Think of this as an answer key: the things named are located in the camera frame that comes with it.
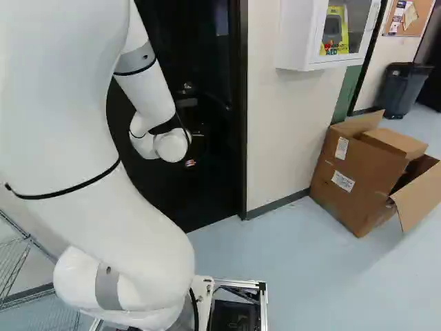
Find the wire shelf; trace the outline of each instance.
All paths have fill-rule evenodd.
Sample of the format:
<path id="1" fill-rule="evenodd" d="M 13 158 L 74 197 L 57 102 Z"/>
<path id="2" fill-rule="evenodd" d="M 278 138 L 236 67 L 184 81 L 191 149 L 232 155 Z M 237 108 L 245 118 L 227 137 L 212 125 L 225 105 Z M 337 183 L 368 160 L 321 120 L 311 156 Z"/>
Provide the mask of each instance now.
<path id="1" fill-rule="evenodd" d="M 67 307 L 53 289 L 7 303 L 0 310 L 1 328 L 8 331 L 83 331 L 89 329 L 88 319 Z"/>
<path id="2" fill-rule="evenodd" d="M 22 238 L 0 243 L 0 308 L 14 285 L 31 247 L 32 241 Z"/>

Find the white label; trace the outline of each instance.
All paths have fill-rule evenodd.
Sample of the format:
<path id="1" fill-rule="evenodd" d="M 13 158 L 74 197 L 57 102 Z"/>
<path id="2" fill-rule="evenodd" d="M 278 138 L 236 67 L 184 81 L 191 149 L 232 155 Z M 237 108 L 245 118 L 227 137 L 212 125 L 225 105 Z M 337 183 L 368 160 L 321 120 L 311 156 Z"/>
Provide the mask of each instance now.
<path id="1" fill-rule="evenodd" d="M 356 183 L 350 178 L 347 178 L 345 175 L 339 173 L 337 170 L 334 172 L 332 176 L 332 181 L 337 184 L 337 186 L 341 187 L 343 190 L 347 192 L 351 192 L 354 184 Z"/>
<path id="2" fill-rule="evenodd" d="M 336 158 L 340 160 L 346 159 L 347 146 L 349 145 L 349 140 L 346 138 L 338 138 Z"/>

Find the open cardboard box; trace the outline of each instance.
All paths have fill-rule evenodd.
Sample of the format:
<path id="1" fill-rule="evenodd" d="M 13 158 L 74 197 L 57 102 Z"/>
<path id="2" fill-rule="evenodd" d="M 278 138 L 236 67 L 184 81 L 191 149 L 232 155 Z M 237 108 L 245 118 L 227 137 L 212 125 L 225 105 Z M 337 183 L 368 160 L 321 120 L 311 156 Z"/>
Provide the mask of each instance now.
<path id="1" fill-rule="evenodd" d="M 330 126 L 311 182 L 311 197 L 357 237 L 396 211 L 409 231 L 441 201 L 441 163 L 360 140 L 384 110 Z"/>

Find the bulletin board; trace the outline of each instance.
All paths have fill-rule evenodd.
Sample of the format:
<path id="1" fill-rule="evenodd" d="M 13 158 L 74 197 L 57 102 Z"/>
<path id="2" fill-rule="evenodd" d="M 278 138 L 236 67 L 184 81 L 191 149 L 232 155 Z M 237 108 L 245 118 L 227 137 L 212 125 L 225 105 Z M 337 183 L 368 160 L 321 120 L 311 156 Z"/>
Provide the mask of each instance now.
<path id="1" fill-rule="evenodd" d="M 435 0 L 393 0 L 384 36 L 421 37 Z"/>

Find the metal shelf rack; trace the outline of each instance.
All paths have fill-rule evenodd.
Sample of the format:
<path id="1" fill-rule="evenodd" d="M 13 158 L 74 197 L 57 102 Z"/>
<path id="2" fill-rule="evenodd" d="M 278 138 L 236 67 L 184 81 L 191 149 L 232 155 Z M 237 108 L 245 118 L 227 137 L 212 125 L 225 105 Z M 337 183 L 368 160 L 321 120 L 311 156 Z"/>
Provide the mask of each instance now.
<path id="1" fill-rule="evenodd" d="M 14 239 L 0 243 L 0 309 L 28 257 L 32 240 Z"/>
<path id="2" fill-rule="evenodd" d="M 32 248 L 52 256 L 31 234 L 0 210 L 0 222 L 12 226 L 21 238 L 0 243 L 0 329 L 8 331 L 87 331 L 93 319 L 67 307 L 52 286 L 8 296 Z"/>
<path id="3" fill-rule="evenodd" d="M 63 304 L 53 288 L 5 303 L 0 324 L 8 331 L 79 331 L 84 330 L 81 326 L 87 327 L 81 314 Z"/>

